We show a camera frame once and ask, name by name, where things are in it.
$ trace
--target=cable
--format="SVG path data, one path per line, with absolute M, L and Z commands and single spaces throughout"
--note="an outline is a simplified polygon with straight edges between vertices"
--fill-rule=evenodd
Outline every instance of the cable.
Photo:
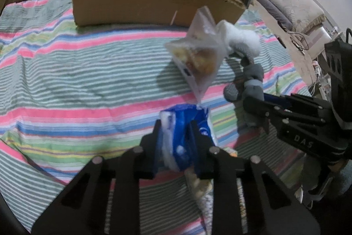
M 308 89 L 308 92 L 312 95 L 312 97 L 314 97 L 315 86 L 316 86 L 316 84 L 317 84 L 318 82 L 319 82 L 319 81 L 318 81 L 318 77 L 316 77 L 316 80 L 315 80 L 315 82 L 313 83 L 313 87 L 310 87 L 310 88 Z
M 288 33 L 288 34 L 298 34 L 298 35 L 302 36 L 303 39 L 304 39 L 304 41 L 305 41 L 306 44 L 307 44 L 307 47 L 309 47 L 308 42 L 307 42 L 307 39 L 305 38 L 305 36 L 304 36 L 303 33 L 292 32 L 292 31 L 287 31 L 287 33 Z M 297 43 L 297 42 L 296 42 L 296 47 L 297 47 L 298 50 L 301 50 L 301 51 L 303 51 L 303 50 L 309 50 L 309 48 L 306 49 L 306 48 L 304 48 L 301 44 L 299 44 L 299 43 Z
M 352 37 L 352 30 L 350 28 L 346 29 L 346 43 L 348 43 L 349 35 Z

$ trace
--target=gray cloth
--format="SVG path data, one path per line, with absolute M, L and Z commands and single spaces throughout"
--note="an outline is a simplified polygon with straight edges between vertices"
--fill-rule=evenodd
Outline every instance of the gray cloth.
M 349 160 L 346 166 L 335 175 L 328 193 L 328 198 L 334 199 L 344 194 L 352 185 L 352 161 Z
M 235 43 L 233 41 L 230 42 L 230 46 L 233 49 L 233 54 L 240 56 L 242 59 L 244 57 L 247 58 L 248 63 L 246 65 L 254 63 L 254 56 L 249 46 L 245 45 L 244 43 Z
M 293 24 L 289 19 L 270 1 L 258 0 L 258 2 L 274 17 L 283 27 L 292 30 Z
M 241 95 L 234 83 L 227 85 L 224 89 L 224 98 L 229 102 L 235 102 L 241 96 L 241 99 L 253 97 L 264 101 L 263 79 L 264 70 L 260 64 L 250 64 L 243 68 L 244 89 Z M 250 127 L 263 125 L 263 119 L 244 112 L 246 124 Z

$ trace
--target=blue stripe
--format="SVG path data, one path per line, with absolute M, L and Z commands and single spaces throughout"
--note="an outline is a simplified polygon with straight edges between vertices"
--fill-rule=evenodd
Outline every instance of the blue stripe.
M 295 68 L 290 68 L 288 70 L 281 71 L 274 74 L 273 79 L 264 83 L 264 89 L 267 90 L 277 83 L 278 77 L 283 77 L 284 75 L 294 72 Z M 301 83 L 302 79 L 297 79 L 285 89 L 283 93 L 287 93 L 290 89 L 293 89 L 295 85 Z M 208 108 L 216 108 L 222 105 L 228 104 L 224 98 L 216 98 L 214 100 L 204 101 L 204 105 Z M 16 122 L 15 125 L 0 127 L 0 133 L 4 134 L 6 131 L 17 128 L 21 133 L 27 135 L 37 135 L 37 136 L 48 136 L 48 137 L 93 137 L 93 136 L 109 136 L 115 135 L 117 133 L 127 133 L 133 130 L 141 130 L 151 128 L 155 121 L 158 119 L 158 115 L 152 115 L 150 117 L 136 119 L 132 121 L 127 121 L 126 123 L 101 123 L 100 126 L 96 124 L 91 126 L 90 123 L 86 124 L 74 124 L 74 126 L 33 126 L 30 124 L 25 124 L 21 122 Z
M 199 225 L 195 228 L 193 228 L 191 231 L 188 231 L 187 233 L 183 233 L 182 235 L 199 235 L 201 232 L 204 232 L 205 228 L 203 228 L 202 225 Z
M 17 39 L 20 39 L 20 38 L 24 38 L 28 35 L 31 35 L 31 34 L 41 34 L 41 33 L 44 33 L 44 32 L 51 32 L 51 31 L 54 31 L 63 21 L 66 21 L 66 20 L 72 20 L 74 21 L 74 18 L 73 18 L 73 15 L 67 15 L 67 16 L 64 16 L 64 17 L 61 17 L 59 19 L 59 21 L 52 27 L 45 27 L 43 29 L 35 29 L 35 30 L 32 30 L 30 32 L 27 32 L 25 34 L 22 34 L 18 37 L 14 37 L 14 38 L 11 38 L 10 40 L 5 40 L 5 39 L 0 39 L 0 43 L 4 44 L 4 45 L 10 45 L 11 43 L 15 42 Z M 123 27 L 123 28 L 118 28 L 118 25 L 104 25 L 104 26 L 101 26 L 101 27 L 98 27 L 98 28 L 90 28 L 89 29 L 89 32 L 87 32 L 86 34 L 75 34 L 75 38 L 80 38 L 82 37 L 83 39 L 84 38 L 93 38 L 94 37 L 94 34 L 96 33 L 106 33 L 106 35 L 109 35 L 109 34 L 128 34 L 128 33 L 138 33 L 138 32 L 143 32 L 145 30 L 147 31 L 160 31 L 160 32 L 165 32 L 165 31 L 184 31 L 184 32 L 187 32 L 187 29 L 184 28 L 184 27 L 178 27 L 178 26 L 148 26 L 146 28 L 143 28 L 142 26 L 143 25 L 140 25 L 141 27 L 136 29 L 136 28 L 129 28 L 128 26 L 126 27 Z
M 68 179 L 72 179 L 78 172 L 64 172 L 64 171 L 55 171 L 55 170 L 51 170 L 50 168 L 40 168 L 37 167 L 36 170 L 38 170 L 39 172 L 43 172 L 45 171 L 46 173 L 49 173 L 50 175 L 54 176 L 55 178 L 68 178 Z
M 148 30 L 140 30 L 139 32 L 147 33 Z M 38 49 L 40 49 L 42 47 L 49 47 L 50 45 L 55 44 L 59 40 L 62 40 L 62 41 L 65 41 L 65 42 L 69 42 L 70 44 L 77 44 L 77 43 L 79 43 L 79 42 L 81 42 L 83 40 L 99 39 L 99 38 L 103 38 L 103 37 L 108 37 L 110 35 L 116 35 L 116 31 L 113 30 L 113 31 L 107 31 L 107 32 L 100 32 L 100 33 L 96 33 L 96 34 L 86 34 L 86 35 L 81 35 L 81 36 L 69 35 L 69 34 L 60 34 L 57 37 L 54 37 L 47 44 L 44 44 L 44 45 L 29 44 L 27 42 L 23 42 L 19 46 L 13 48 L 11 51 L 6 53 L 6 55 L 4 55 L 0 59 L 0 63 L 2 61 L 4 61 L 5 59 L 7 59 L 8 57 L 10 57 L 12 55 L 16 55 L 16 52 L 22 47 L 29 48 L 31 51 L 35 52 L 35 51 L 37 51 Z M 159 39 L 162 39 L 162 38 L 166 38 L 166 39 L 168 39 L 168 41 L 179 39 L 179 37 L 159 37 Z
M 55 169 L 55 168 L 50 168 L 50 167 L 45 167 L 44 170 L 45 170 L 46 172 L 50 172 L 50 173 L 58 173 L 58 174 L 73 175 L 73 176 L 76 175 L 77 172 L 79 172 L 79 170 L 76 171 L 76 172 L 72 172 L 72 171 L 57 170 L 57 169 Z
M 263 21 L 261 18 L 255 18 L 255 19 L 251 19 L 251 21 L 248 21 L 247 19 L 245 19 L 246 17 L 246 13 L 248 13 L 248 11 L 245 11 L 243 13 L 243 15 L 241 16 L 241 18 L 236 22 L 236 26 L 240 26 L 240 25 L 254 25 L 254 23 L 258 23 Z
M 297 84 L 299 84 L 299 83 L 301 83 L 301 82 L 303 82 L 302 78 L 299 78 L 299 79 L 293 81 L 292 83 L 290 83 L 290 84 L 286 87 L 286 89 L 282 92 L 282 94 L 287 94 L 288 91 L 293 90 L 293 88 L 294 88 Z
M 245 135 L 252 131 L 252 128 L 249 128 L 247 125 L 239 126 L 236 130 L 228 133 L 227 135 L 221 136 L 218 138 L 218 143 L 220 146 L 227 145 L 229 143 L 233 143 L 234 146 L 237 144 L 238 137 L 240 135 Z

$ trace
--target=bed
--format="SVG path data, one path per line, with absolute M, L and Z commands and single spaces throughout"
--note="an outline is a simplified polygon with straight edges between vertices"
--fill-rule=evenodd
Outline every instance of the bed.
M 236 25 L 260 35 L 266 93 L 309 95 L 287 50 L 246 10 Z M 77 27 L 72 0 L 9 3 L 0 16 L 0 192 L 28 230 L 64 186 L 95 155 L 113 158 L 151 132 L 160 110 L 194 102 L 163 44 L 185 28 L 146 25 Z M 206 92 L 219 145 L 239 156 L 259 155 L 289 187 L 304 154 L 250 129 L 242 105 L 225 101 L 224 87 L 241 75 L 229 58 Z M 203 234 L 183 173 L 161 167 L 141 181 L 142 234 Z
M 306 63 L 311 64 L 308 58 L 316 59 L 324 51 L 325 43 L 337 36 L 339 30 L 337 24 L 316 0 L 258 0 L 258 2 L 280 22 L 281 26 L 285 27 L 291 43 L 297 46 L 295 49 L 304 51 L 305 56 L 302 57 L 300 52 L 300 58 Z M 291 56 L 296 64 L 298 58 L 292 54 Z M 309 74 L 309 71 L 306 71 L 301 76 L 308 85 L 311 85 L 315 82 L 315 73 L 313 82 L 307 79 Z

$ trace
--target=snack package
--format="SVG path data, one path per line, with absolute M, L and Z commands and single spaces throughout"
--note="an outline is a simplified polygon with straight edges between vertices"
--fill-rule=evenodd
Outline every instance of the snack package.
M 198 9 L 186 37 L 166 43 L 165 48 L 200 103 L 227 56 L 209 9 Z
M 192 120 L 198 124 L 199 131 L 212 138 L 214 145 L 217 140 L 209 116 L 209 109 L 197 105 L 175 105 L 160 112 L 163 143 L 161 152 L 165 166 L 173 171 L 183 171 L 192 164 L 187 150 L 187 126 Z

